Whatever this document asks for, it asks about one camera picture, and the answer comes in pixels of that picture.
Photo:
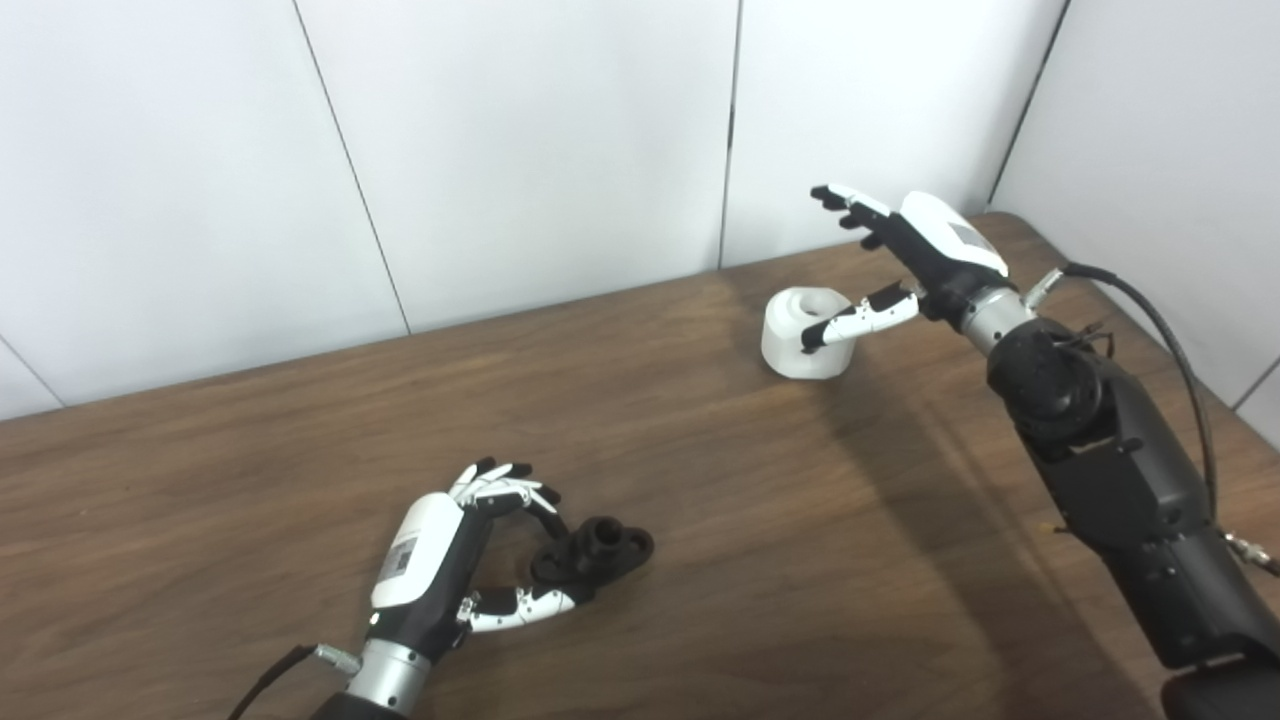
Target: wooden table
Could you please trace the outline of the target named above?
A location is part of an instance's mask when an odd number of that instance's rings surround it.
[[[975,224],[1024,287],[1059,261]],[[901,274],[835,247],[0,424],[0,715],[218,719],[292,644],[358,647],[404,510],[493,454],[658,552],[471,638],[419,717],[1156,717],[1165,673],[1096,559],[1037,530],[1056,514],[963,338],[904,325],[822,383],[762,363],[773,292]],[[1107,319],[1193,442],[1169,359],[1098,292],[1044,310]],[[1280,548],[1276,455],[1212,416],[1225,524]],[[540,542],[504,521],[479,580]],[[250,717],[339,684],[306,664]]]

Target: sticker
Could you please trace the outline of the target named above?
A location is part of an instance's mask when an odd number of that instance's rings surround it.
[[[417,544],[417,536],[407,541],[393,544],[383,561],[383,571],[378,574],[378,582],[399,578],[408,570],[408,559],[413,556],[413,546]]]
[[[960,242],[963,242],[965,245],[970,245],[973,247],[980,247],[983,250],[989,250],[991,252],[996,251],[996,249],[992,247],[991,243],[987,242],[987,238],[982,237],[982,234],[978,231],[975,231],[973,228],[966,228],[964,225],[957,225],[955,223],[947,223],[947,224],[951,225],[952,231],[955,231],[956,237],[960,238]]]

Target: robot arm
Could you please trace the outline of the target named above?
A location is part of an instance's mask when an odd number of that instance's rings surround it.
[[[1204,479],[1137,378],[1036,314],[1061,273],[1024,299],[998,254],[941,200],[911,193],[891,213],[838,186],[812,195],[847,213],[842,227],[872,231],[863,246],[887,247],[915,275],[920,314],[987,356],[987,383],[1068,529],[1106,564],[1160,661],[1196,669],[1166,684],[1170,719],[1274,717],[1280,621],[1233,551],[1280,569],[1224,537]],[[1064,272],[1103,279],[1079,265]]]
[[[361,655],[315,650],[351,679],[312,720],[410,717],[428,673],[468,634],[568,612],[650,557],[649,533],[612,518],[593,518],[571,533],[556,509],[559,495],[530,479],[531,471],[486,457],[448,492],[425,495],[410,507],[374,585]],[[550,537],[531,564],[534,584],[471,589],[493,521],[516,511],[536,518]]]

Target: white wall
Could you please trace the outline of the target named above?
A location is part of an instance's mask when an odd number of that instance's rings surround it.
[[[0,336],[64,401],[406,332],[289,3],[6,3],[0,97]]]
[[[716,268],[735,0],[302,0],[415,331]]]
[[[745,3],[727,197],[736,0],[0,5],[0,413],[977,210],[1060,3]]]
[[[1272,446],[1280,448],[1280,372],[1271,368],[1266,378],[1240,405],[1240,416]]]
[[[995,196],[1147,293],[1229,404],[1280,357],[1277,37],[1275,3],[1075,0]]]
[[[61,406],[0,338],[0,420]]]
[[[1062,0],[750,0],[724,263],[847,242],[809,199],[984,209]]]

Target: black cable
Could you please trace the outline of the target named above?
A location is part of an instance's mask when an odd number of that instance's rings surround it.
[[[250,703],[257,698],[259,693],[278,680],[280,675],[288,673],[294,665],[306,660],[315,650],[316,646],[314,644],[300,644],[285,653],[284,657],[276,660],[275,665],[268,667],[266,673],[262,673],[262,676],[257,679],[257,683],[244,693],[244,697],[241,698],[236,710],[232,710],[232,714],[227,716],[227,720],[239,720],[239,716],[244,715],[244,711],[248,710]]]
[[[1120,279],[1115,273],[1103,270],[1102,268],[1094,268],[1092,265],[1068,263],[1066,266],[1062,268],[1062,274],[1106,283],[1128,295],[1129,300],[1133,300],[1138,307],[1140,307],[1142,311],[1151,318],[1152,324],[1156,325],[1156,331],[1160,333],[1160,337],[1165,341],[1165,345],[1169,346],[1169,354],[1174,356],[1174,363],[1178,364],[1178,370],[1183,375],[1183,382],[1187,383],[1187,392],[1192,397],[1192,411],[1196,414],[1196,427],[1199,430],[1201,451],[1204,457],[1204,489],[1208,492],[1208,516],[1217,523],[1217,461],[1213,459],[1213,438],[1210,433],[1208,413],[1204,411],[1204,405],[1201,402],[1199,389],[1196,387],[1196,374],[1192,373],[1192,364],[1187,360],[1187,354],[1183,352],[1183,346],[1179,345],[1178,338],[1174,337],[1174,331],[1170,329],[1169,323],[1166,323],[1165,318],[1160,315],[1156,306],[1152,305],[1146,296],[1138,292],[1138,288]]]

